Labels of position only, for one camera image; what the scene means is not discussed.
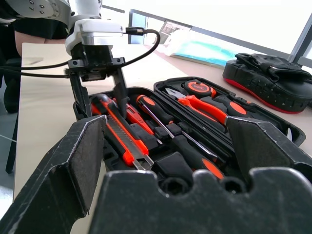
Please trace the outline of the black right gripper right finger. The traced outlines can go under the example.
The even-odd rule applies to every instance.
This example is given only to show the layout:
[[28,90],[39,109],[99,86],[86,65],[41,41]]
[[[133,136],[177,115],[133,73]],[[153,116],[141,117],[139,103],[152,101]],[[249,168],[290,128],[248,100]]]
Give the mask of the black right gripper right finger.
[[227,117],[226,127],[244,177],[260,167],[287,167],[312,180],[312,158],[272,123],[245,117]]

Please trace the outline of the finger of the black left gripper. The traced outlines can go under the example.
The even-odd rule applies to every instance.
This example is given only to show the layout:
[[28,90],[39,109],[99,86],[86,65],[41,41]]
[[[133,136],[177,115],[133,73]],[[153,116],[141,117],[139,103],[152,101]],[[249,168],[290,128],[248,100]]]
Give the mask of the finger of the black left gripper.
[[113,74],[114,79],[114,97],[122,117],[126,117],[126,105],[128,103],[128,89],[124,80],[123,72],[121,69],[116,69]]
[[77,74],[70,75],[70,83],[74,95],[73,109],[76,118],[87,118],[92,116],[90,99],[86,87],[81,85]]

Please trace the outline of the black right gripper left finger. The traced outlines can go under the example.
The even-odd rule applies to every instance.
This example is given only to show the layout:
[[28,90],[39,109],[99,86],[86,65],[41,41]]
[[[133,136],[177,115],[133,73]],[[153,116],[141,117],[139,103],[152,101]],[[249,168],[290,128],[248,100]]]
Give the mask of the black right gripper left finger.
[[1,219],[2,234],[68,234],[86,217],[100,173],[106,122],[101,115],[72,124]]

